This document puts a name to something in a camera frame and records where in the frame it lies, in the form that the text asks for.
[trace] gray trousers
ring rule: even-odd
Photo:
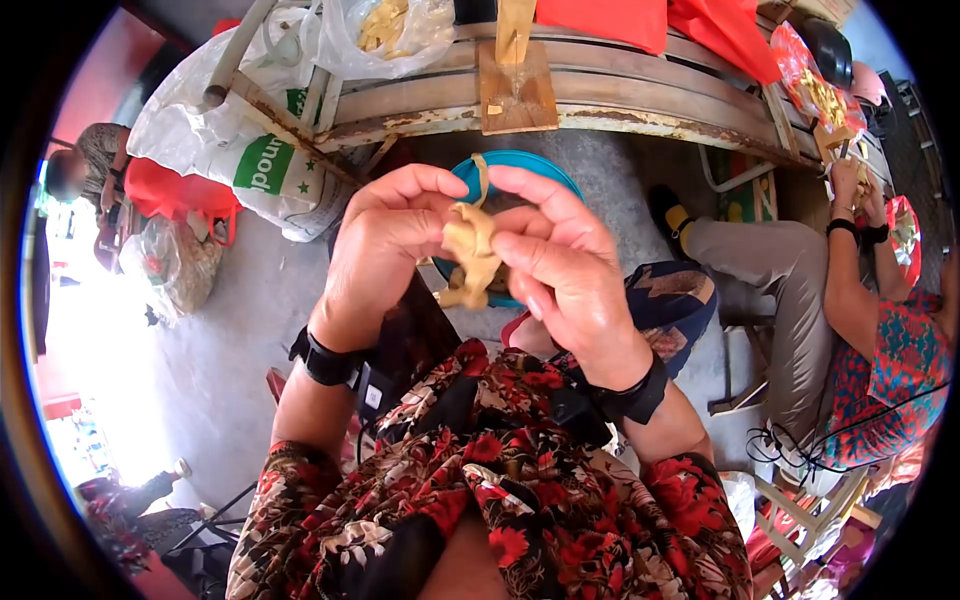
[[[824,315],[827,238],[794,222],[689,225],[687,253],[777,300],[762,409],[798,443],[817,427],[834,334]]]

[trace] bracelet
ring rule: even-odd
[[[860,232],[856,230],[856,225],[850,221],[846,219],[834,219],[830,221],[830,224],[827,225],[827,237],[830,237],[830,232],[834,229],[846,229],[853,234],[853,240],[856,242],[857,247],[860,246]]]
[[[870,244],[882,244],[887,241],[887,237],[890,235],[890,226],[883,225],[879,228],[866,228],[860,232],[860,239],[863,241],[864,246]]]

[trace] fingernail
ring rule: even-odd
[[[533,296],[528,296],[527,301],[524,303],[527,305],[527,310],[530,311],[530,314],[534,316],[534,319],[543,321],[543,308],[534,300]]]

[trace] teal and red shirt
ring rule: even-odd
[[[842,342],[821,463],[853,468],[896,456],[940,416],[953,358],[932,317],[941,306],[939,296],[919,287],[904,302],[881,298],[873,364]]]

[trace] red plastic bag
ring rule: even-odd
[[[780,70],[756,27],[756,0],[673,0],[667,23],[740,67],[761,84]]]
[[[619,39],[650,54],[666,50],[666,0],[539,0],[537,22]]]
[[[786,91],[790,94],[790,99],[793,101],[794,106],[801,112],[807,116],[819,119],[827,132],[833,131],[833,125],[830,119],[828,119],[824,112],[820,110],[820,107],[813,102],[813,97],[810,95],[810,90],[806,85],[800,83],[800,79],[806,69],[810,71],[813,79],[819,84],[832,87],[835,92],[841,95],[844,104],[847,105],[845,113],[847,126],[849,128],[856,133],[867,129],[867,117],[863,114],[860,103],[853,98],[850,92],[838,89],[824,80],[823,75],[820,74],[820,69],[817,68],[817,62],[814,60],[813,55],[810,54],[800,35],[789,23],[784,22],[774,30],[773,35],[770,37],[770,47],[773,49],[774,59],[783,76],[783,84],[786,86]]]
[[[903,278],[909,286],[920,280],[920,222],[906,196],[897,196],[887,203],[887,226],[891,243]]]

